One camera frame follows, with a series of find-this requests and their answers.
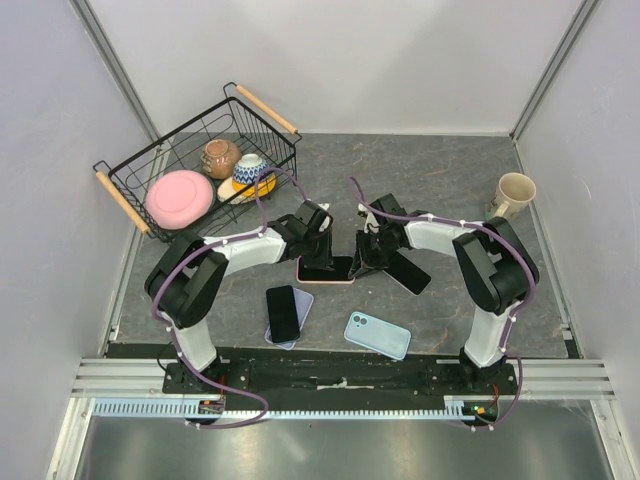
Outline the pink edged black phone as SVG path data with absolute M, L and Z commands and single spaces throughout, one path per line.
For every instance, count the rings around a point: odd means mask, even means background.
M 389 258 L 385 273 L 413 295 L 420 295 L 432 281 L 428 273 L 398 252 Z

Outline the light blue phone case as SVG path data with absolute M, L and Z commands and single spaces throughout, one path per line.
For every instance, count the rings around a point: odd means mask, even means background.
M 353 312 L 347 322 L 344 338 L 355 345 L 400 361 L 407 354 L 411 333 L 403 327 L 363 312 Z

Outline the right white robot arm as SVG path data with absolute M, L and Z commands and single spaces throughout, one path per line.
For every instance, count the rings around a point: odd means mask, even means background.
M 428 250 L 457 260 L 467 292 L 475 304 L 471 333 L 461 356 L 458 381 L 467 392 L 483 392 L 494 381 L 491 366 L 505 357 L 508 336 L 518 312 L 531 300 L 539 281 L 535 262 L 501 217 L 486 222 L 407 213 L 387 194 L 371 204 L 359 201 L 364 228 L 356 233 L 350 277 L 396 267 L 401 249 Z

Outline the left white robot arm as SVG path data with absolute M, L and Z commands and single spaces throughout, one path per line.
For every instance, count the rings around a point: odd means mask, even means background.
M 219 382 L 217 351 L 206 316 L 225 277 L 259 265 L 306 256 L 321 266 L 331 262 L 333 218 L 329 205 L 305 200 L 293 214 L 235 236 L 178 235 L 144 283 L 152 315 L 172 335 L 185 382 L 208 393 Z

